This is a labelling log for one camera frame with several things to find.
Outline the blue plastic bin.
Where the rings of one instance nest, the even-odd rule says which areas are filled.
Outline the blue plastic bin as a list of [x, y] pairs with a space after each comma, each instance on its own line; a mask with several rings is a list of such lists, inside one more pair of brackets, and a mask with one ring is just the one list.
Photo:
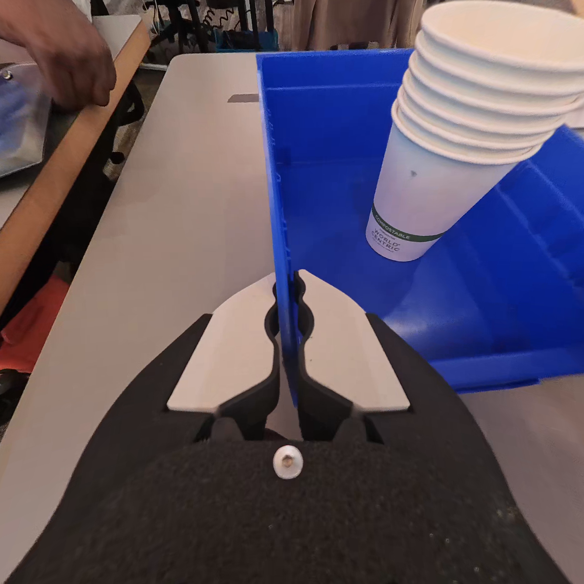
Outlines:
[[458, 392], [583, 373], [583, 138], [561, 126], [420, 259], [366, 224], [410, 50], [257, 56], [284, 346], [305, 269], [378, 315]]

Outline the red object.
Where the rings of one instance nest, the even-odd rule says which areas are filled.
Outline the red object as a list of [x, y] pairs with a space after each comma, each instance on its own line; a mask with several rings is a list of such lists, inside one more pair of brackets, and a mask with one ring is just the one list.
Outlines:
[[69, 290], [52, 275], [1, 331], [1, 371], [30, 374]]

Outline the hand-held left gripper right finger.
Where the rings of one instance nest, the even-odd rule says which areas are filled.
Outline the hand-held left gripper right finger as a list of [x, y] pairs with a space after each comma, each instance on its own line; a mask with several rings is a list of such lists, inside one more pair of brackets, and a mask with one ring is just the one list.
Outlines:
[[304, 440], [332, 440], [349, 418], [406, 412], [410, 401], [370, 316], [305, 269], [294, 276], [297, 412]]

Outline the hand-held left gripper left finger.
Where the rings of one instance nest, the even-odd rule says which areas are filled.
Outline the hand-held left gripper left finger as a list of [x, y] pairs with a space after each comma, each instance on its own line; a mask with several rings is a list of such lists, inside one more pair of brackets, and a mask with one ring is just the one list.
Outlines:
[[166, 407], [231, 418], [248, 440], [263, 437], [280, 397], [278, 306], [270, 273], [210, 316]]

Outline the wood-edged table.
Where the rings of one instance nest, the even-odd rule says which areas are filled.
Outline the wood-edged table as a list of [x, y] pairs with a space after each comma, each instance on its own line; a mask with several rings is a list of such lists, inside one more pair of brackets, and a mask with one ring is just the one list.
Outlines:
[[138, 15], [97, 16], [94, 24], [108, 44], [116, 68], [109, 104], [58, 117], [58, 140], [40, 169], [1, 179], [1, 311], [150, 47], [147, 28]]

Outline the stack of nested paper cups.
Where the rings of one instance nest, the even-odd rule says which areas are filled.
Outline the stack of nested paper cups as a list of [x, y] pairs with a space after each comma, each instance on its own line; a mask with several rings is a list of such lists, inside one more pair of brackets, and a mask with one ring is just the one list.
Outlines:
[[421, 17], [366, 228], [399, 262], [420, 258], [583, 105], [583, 18], [502, 1]]

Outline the grey pouch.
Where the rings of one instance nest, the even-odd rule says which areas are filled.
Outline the grey pouch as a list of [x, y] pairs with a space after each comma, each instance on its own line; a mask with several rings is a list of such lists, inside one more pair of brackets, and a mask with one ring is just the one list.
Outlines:
[[8, 64], [1, 69], [1, 177], [43, 160], [52, 99], [38, 65]]

